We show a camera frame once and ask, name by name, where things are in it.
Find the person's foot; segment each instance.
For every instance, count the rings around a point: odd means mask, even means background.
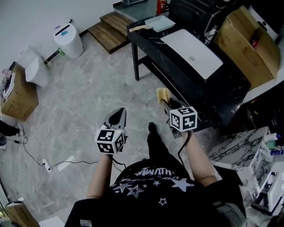
[[[20,136],[24,136],[25,135],[24,127],[22,125],[18,124],[16,126],[16,128],[18,128],[20,130],[19,133],[17,133],[17,136],[20,137]]]
[[[153,122],[150,122],[148,124],[148,132],[150,133],[150,132],[155,132],[155,131],[157,131],[156,125]]]

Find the red fire extinguisher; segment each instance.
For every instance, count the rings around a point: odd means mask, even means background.
[[[157,11],[156,14],[162,14],[166,11],[166,5],[167,1],[166,0],[157,0]]]

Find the fiducial marker cube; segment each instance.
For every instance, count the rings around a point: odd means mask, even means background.
[[[197,111],[192,107],[170,110],[170,125],[180,132],[197,128]]]
[[[123,147],[123,131],[112,129],[97,129],[95,142],[98,145],[99,151],[101,153],[114,155]]]

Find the black shoe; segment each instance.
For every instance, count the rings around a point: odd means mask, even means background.
[[[155,131],[157,131],[156,125],[153,122],[150,122],[148,124],[148,132],[150,133],[150,132],[155,132]]]

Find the table leg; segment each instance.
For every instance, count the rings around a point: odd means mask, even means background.
[[[133,65],[134,65],[134,74],[135,74],[135,79],[138,81],[139,80],[138,51],[137,51],[136,44],[131,42],[131,46],[132,46],[132,58],[133,58]]]

